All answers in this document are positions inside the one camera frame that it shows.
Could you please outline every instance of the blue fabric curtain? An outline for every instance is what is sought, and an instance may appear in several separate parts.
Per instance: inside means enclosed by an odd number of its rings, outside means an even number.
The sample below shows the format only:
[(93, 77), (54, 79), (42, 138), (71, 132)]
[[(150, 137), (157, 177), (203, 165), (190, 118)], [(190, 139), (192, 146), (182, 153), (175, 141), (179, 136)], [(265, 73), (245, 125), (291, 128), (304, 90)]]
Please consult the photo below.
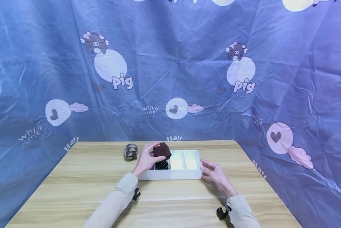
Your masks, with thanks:
[(78, 141), (221, 139), (341, 228), (341, 0), (0, 0), (0, 227)]

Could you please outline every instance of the wooden table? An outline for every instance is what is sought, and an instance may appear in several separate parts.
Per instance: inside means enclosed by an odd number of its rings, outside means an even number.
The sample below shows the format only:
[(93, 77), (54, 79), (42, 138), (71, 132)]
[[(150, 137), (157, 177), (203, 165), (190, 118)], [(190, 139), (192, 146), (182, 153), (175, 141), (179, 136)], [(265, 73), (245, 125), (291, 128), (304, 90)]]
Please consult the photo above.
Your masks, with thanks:
[[(123, 158), (128, 143), (75, 144), (6, 227), (82, 227), (136, 165), (136, 161)], [(146, 144), (133, 143), (139, 148)], [(239, 194), (246, 197), (263, 228), (301, 228), (235, 141), (166, 143), (172, 150), (197, 149), (201, 158), (220, 164)], [(140, 181), (139, 189), (139, 201), (130, 203), (113, 227), (233, 227), (229, 218), (219, 221), (216, 216), (216, 209), (225, 199), (218, 199), (221, 193), (202, 180)]]

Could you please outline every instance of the folded sock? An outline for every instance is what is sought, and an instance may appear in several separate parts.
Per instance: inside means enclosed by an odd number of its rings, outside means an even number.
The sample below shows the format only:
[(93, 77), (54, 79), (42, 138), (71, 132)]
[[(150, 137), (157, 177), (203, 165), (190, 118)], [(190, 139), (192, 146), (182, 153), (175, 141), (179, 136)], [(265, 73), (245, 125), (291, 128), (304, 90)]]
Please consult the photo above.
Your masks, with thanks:
[(169, 169), (169, 164), (167, 161), (160, 161), (155, 163), (156, 169)]
[(165, 142), (161, 142), (158, 146), (154, 147), (154, 157), (164, 156), (165, 160), (170, 159), (170, 149)]

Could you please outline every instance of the person's left hand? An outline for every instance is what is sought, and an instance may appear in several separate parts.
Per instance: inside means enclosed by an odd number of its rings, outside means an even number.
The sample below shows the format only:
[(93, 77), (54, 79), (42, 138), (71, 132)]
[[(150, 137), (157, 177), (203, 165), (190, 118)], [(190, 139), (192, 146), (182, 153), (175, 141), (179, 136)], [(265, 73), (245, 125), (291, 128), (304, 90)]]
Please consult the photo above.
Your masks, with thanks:
[(132, 174), (139, 178), (143, 173), (149, 170), (155, 163), (165, 160), (165, 156), (159, 156), (154, 158), (154, 147), (159, 145), (160, 142), (154, 142), (151, 145), (146, 144), (141, 151), (139, 160), (132, 171)]

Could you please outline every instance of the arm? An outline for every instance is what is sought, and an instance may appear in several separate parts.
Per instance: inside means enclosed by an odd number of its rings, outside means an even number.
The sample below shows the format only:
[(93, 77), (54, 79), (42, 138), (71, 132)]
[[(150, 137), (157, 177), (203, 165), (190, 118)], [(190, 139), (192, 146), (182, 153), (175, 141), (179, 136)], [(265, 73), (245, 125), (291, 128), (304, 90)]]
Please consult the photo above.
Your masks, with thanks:
[(132, 197), (134, 197), (139, 177), (155, 163), (165, 159), (164, 156), (159, 156), (157, 158), (151, 156), (154, 146), (157, 146), (158, 144), (160, 144), (160, 142), (145, 145), (132, 173), (126, 174), (120, 180), (115, 191), (102, 202), (83, 228), (111, 228), (113, 226), (122, 211), (124, 211), (131, 202)]
[(111, 228), (122, 211), (129, 205), (137, 188), (138, 178), (126, 174), (113, 191), (91, 215), (83, 228)]
[(232, 209), (229, 216), (235, 228), (261, 228), (242, 195), (228, 198), (226, 204)]
[(228, 180), (221, 166), (200, 159), (202, 179), (213, 182), (227, 197), (226, 204), (231, 208), (229, 214), (234, 228), (261, 228), (245, 198), (239, 195)]
[(234, 228), (261, 228), (248, 202), (237, 193), (232, 183), (223, 181), (220, 186), (228, 198), (226, 204), (231, 208), (229, 216)]

